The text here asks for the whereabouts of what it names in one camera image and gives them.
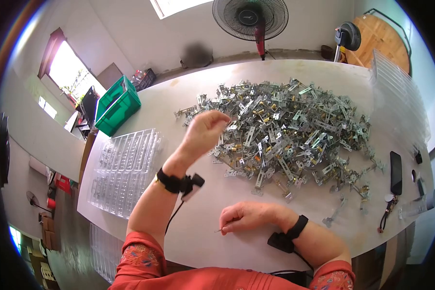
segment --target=floral embroidery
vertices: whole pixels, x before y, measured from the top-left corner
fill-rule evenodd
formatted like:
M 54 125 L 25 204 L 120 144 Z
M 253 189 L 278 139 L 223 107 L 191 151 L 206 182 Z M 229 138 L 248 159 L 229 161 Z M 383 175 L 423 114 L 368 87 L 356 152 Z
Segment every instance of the floral embroidery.
M 161 255 L 144 244 L 130 244 L 124 250 L 121 263 L 129 262 L 130 264 L 143 265 L 145 267 L 158 267 L 160 263 L 157 257 L 161 257 Z
M 353 290 L 353 282 L 349 275 L 344 271 L 333 271 L 328 275 L 319 276 L 316 285 L 313 285 L 314 290 Z

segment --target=stacked plastic trays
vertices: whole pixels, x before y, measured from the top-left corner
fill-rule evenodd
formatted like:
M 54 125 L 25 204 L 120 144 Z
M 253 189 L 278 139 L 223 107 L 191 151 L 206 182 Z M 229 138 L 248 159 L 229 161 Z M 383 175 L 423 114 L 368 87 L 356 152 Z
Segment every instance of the stacked plastic trays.
M 106 141 L 87 201 L 128 219 L 157 171 L 153 166 L 161 140 L 158 131 L 148 129 Z
M 374 49 L 371 84 L 374 92 L 373 126 L 395 139 L 409 156 L 427 148 L 429 119 L 412 78 Z
M 123 241 L 90 224 L 90 258 L 92 267 L 111 284 L 122 256 Z

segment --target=pile of metal parts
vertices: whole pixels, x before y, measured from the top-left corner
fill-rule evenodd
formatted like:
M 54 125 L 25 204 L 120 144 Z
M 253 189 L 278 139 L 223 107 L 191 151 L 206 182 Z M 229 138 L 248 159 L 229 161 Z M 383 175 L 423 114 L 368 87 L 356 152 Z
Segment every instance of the pile of metal parts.
M 252 193 L 258 195 L 265 183 L 273 181 L 287 203 L 295 195 L 290 191 L 292 185 L 299 189 L 310 178 L 319 186 L 335 180 L 330 191 L 349 186 L 362 196 L 360 209 L 367 213 L 364 203 L 370 199 L 369 186 L 356 184 L 370 170 L 384 171 L 385 165 L 375 159 L 368 145 L 369 118 L 357 116 L 348 96 L 336 96 L 314 84 L 305 86 L 293 78 L 288 84 L 241 81 L 230 88 L 221 84 L 216 94 L 215 98 L 199 95 L 198 105 L 174 115 L 177 119 L 186 115 L 183 126 L 205 110 L 216 109 L 231 117 L 218 145 L 209 153 L 216 158 L 213 163 L 229 166 L 226 177 L 255 177 Z M 339 157 L 341 148 L 363 151 L 371 166 L 361 172 L 349 169 L 349 157 Z

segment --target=wrist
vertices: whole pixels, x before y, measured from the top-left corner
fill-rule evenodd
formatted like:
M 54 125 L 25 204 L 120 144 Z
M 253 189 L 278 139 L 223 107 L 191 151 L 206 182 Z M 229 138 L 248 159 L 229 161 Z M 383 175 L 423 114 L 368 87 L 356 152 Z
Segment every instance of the wrist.
M 299 215 L 291 209 L 274 204 L 272 223 L 279 226 L 284 233 L 287 233 L 296 224 L 298 218 Z
M 177 149 L 164 163 L 163 172 L 167 176 L 183 178 L 192 163 L 186 152 Z

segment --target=hand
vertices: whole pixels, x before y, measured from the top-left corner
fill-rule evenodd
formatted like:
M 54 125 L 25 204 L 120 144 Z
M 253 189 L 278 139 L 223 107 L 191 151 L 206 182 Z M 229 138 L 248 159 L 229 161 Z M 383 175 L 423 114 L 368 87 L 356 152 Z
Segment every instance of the hand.
M 231 118 L 216 110 L 198 114 L 191 122 L 178 151 L 190 158 L 191 164 L 210 151 L 218 142 Z
M 219 227 L 221 234 L 251 230 L 266 223 L 272 223 L 276 217 L 278 205 L 254 201 L 243 201 L 228 206 L 221 212 Z

